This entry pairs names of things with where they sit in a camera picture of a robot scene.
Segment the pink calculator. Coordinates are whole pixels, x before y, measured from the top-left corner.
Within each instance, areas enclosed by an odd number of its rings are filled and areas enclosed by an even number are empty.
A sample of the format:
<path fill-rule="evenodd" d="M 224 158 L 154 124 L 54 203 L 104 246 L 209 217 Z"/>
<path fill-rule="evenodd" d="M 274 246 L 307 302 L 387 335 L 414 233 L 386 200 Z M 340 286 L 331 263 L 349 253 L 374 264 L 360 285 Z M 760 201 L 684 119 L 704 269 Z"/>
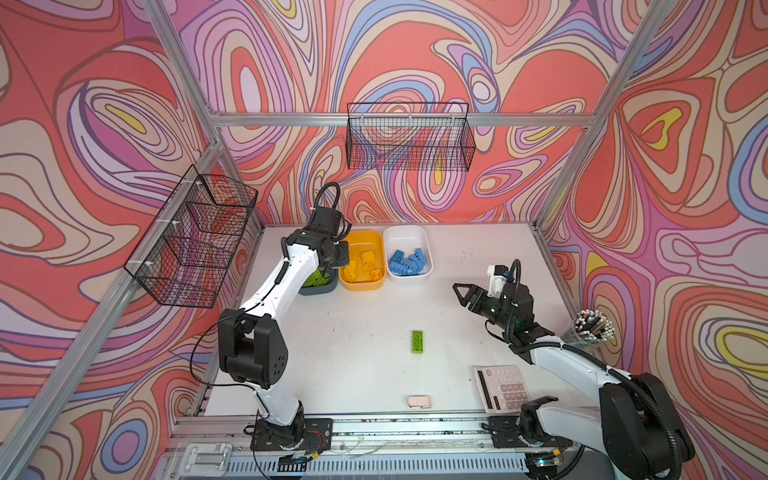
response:
<path fill-rule="evenodd" d="M 518 366 L 475 366 L 477 388 L 486 413 L 518 413 L 531 400 Z"/>

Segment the pink eraser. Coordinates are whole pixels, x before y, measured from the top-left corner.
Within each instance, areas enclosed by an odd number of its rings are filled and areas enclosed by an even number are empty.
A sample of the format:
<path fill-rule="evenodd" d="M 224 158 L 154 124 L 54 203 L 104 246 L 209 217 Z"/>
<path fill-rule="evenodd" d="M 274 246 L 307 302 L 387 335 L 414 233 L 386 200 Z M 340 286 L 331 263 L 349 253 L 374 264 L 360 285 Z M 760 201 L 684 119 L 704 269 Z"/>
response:
<path fill-rule="evenodd" d="M 430 409 L 432 406 L 431 398 L 428 395 L 412 395 L 406 399 L 409 409 Z"/>

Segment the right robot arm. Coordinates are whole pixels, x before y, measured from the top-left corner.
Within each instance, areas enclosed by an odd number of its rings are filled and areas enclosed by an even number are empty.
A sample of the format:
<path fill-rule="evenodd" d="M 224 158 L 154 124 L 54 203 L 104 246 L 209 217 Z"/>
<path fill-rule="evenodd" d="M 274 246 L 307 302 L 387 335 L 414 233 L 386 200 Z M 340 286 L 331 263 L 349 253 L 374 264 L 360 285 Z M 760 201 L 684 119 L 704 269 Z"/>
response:
<path fill-rule="evenodd" d="M 459 304 L 482 317 L 487 328 L 497 327 L 496 339 L 513 354 L 596 404 L 576 407 L 554 395 L 530 400 L 510 429 L 519 441 L 542 446 L 567 439 L 606 456 L 617 478 L 680 478 L 695 447 L 664 383 L 650 373 L 612 367 L 536 322 L 519 260 L 490 267 L 488 276 L 486 288 L 453 284 Z"/>

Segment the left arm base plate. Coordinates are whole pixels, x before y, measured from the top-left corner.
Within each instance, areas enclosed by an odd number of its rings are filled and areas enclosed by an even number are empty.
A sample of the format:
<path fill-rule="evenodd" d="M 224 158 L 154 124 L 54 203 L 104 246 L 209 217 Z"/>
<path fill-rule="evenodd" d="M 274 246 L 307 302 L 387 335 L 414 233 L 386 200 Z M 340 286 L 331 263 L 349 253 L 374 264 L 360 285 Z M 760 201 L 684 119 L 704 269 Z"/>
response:
<path fill-rule="evenodd" d="M 323 452 L 332 444 L 333 420 L 309 418 L 302 425 L 276 426 L 257 419 L 254 424 L 247 425 L 243 433 L 250 438 L 250 448 L 255 452 Z"/>

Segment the yellow plastic bin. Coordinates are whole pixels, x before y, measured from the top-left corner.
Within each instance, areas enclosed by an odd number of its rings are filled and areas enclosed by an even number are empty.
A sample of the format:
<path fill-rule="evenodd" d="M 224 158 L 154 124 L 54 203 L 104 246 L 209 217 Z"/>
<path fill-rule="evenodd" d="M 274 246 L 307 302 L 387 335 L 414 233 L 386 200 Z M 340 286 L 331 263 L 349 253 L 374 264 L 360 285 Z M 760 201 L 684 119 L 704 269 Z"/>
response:
<path fill-rule="evenodd" d="M 339 273 L 342 285 L 350 291 L 380 288 L 387 274 L 382 235 L 374 230 L 353 230 L 346 241 L 349 263 Z"/>

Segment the green lego brick bottom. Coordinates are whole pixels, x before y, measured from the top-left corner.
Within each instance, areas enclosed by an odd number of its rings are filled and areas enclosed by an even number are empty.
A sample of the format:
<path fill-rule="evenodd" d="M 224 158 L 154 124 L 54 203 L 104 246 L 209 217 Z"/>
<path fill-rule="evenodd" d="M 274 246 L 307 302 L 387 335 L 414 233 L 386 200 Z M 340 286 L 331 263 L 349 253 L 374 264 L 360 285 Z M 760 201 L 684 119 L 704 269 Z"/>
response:
<path fill-rule="evenodd" d="M 411 332 L 411 352 L 413 354 L 424 352 L 424 334 L 422 331 L 414 330 Z"/>

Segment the white plastic bin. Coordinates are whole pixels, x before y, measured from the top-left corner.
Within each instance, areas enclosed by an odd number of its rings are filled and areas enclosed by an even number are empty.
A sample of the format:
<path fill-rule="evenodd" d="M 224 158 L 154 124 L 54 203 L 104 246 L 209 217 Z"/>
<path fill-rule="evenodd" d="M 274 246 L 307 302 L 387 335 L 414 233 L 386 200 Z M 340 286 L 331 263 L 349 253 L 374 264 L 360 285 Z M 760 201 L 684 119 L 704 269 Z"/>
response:
<path fill-rule="evenodd" d="M 391 280 L 401 285 L 416 285 L 425 283 L 433 270 L 433 260 L 426 231 L 418 225 L 401 225 L 388 227 L 383 233 L 386 267 Z M 390 257 L 396 250 L 404 252 L 404 258 L 414 257 L 414 251 L 421 248 L 426 257 L 426 267 L 418 273 L 407 276 L 393 275 L 388 268 Z"/>

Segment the blue lego brick lone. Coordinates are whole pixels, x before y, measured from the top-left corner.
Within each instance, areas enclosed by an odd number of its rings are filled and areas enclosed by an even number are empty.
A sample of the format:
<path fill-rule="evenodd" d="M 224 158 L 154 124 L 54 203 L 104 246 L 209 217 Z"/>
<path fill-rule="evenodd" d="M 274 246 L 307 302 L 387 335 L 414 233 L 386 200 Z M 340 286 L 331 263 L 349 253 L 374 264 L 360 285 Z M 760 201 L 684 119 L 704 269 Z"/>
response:
<path fill-rule="evenodd" d="M 393 275 L 407 276 L 409 274 L 409 269 L 398 262 L 390 262 L 388 268 Z"/>

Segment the yellow lego brick long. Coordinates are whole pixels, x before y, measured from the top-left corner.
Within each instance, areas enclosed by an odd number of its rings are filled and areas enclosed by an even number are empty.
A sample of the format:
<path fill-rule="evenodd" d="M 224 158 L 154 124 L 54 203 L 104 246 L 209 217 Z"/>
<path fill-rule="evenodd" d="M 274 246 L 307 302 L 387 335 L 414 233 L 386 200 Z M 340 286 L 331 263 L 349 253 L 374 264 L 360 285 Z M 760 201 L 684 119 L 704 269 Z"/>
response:
<path fill-rule="evenodd" d="M 358 274 L 357 274 L 357 268 L 356 268 L 354 263 L 350 263 L 350 264 L 346 265 L 342 269 L 342 273 L 343 273 L 343 279 L 344 279 L 345 282 L 347 282 L 347 283 L 355 283 L 356 282 Z"/>

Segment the blue lego brick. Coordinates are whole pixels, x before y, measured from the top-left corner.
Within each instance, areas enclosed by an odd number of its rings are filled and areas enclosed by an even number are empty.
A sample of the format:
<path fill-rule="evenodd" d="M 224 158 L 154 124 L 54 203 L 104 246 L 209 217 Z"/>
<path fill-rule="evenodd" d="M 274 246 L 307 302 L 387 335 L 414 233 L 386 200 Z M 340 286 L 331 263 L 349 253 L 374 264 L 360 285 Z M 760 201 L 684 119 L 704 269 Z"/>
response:
<path fill-rule="evenodd" d="M 424 252 L 421 248 L 417 248 L 414 251 L 414 257 L 416 261 L 418 262 L 419 269 L 423 270 L 426 267 L 426 257 L 424 255 Z"/>
<path fill-rule="evenodd" d="M 413 256 L 409 256 L 403 259 L 403 264 L 406 266 L 409 273 L 418 273 L 421 271 L 420 262 Z"/>
<path fill-rule="evenodd" d="M 396 263 L 401 264 L 404 259 L 404 252 L 401 250 L 396 250 L 393 255 L 390 257 L 389 262 L 390 263 Z"/>

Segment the cup of pencils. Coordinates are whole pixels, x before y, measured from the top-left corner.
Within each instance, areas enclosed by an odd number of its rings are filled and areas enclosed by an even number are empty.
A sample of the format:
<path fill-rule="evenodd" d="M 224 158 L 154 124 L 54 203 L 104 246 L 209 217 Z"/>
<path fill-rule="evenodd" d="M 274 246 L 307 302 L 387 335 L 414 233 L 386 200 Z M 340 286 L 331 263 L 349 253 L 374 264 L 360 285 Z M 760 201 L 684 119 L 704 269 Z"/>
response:
<path fill-rule="evenodd" d="M 583 309 L 575 317 L 561 339 L 570 345 L 591 347 L 615 339 L 614 323 L 599 310 Z"/>

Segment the green lego brick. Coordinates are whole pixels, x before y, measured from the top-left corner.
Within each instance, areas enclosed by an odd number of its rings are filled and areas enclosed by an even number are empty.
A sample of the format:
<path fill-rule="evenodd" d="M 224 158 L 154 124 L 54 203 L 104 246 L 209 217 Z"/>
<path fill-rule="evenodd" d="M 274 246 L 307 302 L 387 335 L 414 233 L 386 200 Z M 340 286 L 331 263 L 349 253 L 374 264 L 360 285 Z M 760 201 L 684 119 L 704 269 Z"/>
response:
<path fill-rule="evenodd" d="M 422 331 L 414 330 L 411 332 L 411 352 L 413 354 L 424 352 L 424 334 Z"/>
<path fill-rule="evenodd" d="M 315 270 L 303 283 L 304 288 L 315 288 L 327 285 L 331 281 L 331 275 L 323 269 Z"/>

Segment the dark teal plastic bin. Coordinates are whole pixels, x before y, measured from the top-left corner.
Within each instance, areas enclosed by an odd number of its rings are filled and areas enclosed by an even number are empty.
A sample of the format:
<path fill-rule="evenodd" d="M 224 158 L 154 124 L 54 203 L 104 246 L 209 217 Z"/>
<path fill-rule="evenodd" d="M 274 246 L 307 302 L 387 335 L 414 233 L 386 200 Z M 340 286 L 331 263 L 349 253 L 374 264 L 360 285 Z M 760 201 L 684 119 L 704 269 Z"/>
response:
<path fill-rule="evenodd" d="M 331 268 L 318 268 L 303 283 L 299 294 L 303 296 L 322 295 L 332 292 L 338 283 L 338 273 Z"/>

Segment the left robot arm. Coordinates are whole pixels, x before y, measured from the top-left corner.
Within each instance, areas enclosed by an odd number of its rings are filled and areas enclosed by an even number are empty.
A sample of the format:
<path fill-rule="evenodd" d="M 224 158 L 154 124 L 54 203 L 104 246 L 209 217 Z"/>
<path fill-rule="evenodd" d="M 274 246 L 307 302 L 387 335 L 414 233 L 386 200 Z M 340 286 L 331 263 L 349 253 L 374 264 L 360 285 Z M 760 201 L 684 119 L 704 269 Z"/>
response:
<path fill-rule="evenodd" d="M 219 369 L 253 390 L 256 428 L 283 448 L 302 441 L 305 420 L 301 401 L 278 385 L 289 359 L 280 321 L 311 274 L 349 263 L 350 230 L 338 209 L 315 207 L 305 226 L 281 239 L 282 256 L 256 293 L 217 322 Z"/>

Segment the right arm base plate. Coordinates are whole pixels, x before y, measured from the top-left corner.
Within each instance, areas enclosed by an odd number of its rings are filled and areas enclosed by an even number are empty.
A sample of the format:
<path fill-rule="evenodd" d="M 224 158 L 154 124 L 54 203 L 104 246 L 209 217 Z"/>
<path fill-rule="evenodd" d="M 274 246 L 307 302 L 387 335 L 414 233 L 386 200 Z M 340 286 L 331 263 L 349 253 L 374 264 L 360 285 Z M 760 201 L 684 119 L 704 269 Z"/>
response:
<path fill-rule="evenodd" d="M 574 445 L 562 437 L 548 437 L 545 440 L 525 440 L 520 433 L 518 416 L 490 416 L 481 423 L 481 429 L 490 435 L 496 449 L 568 449 Z"/>

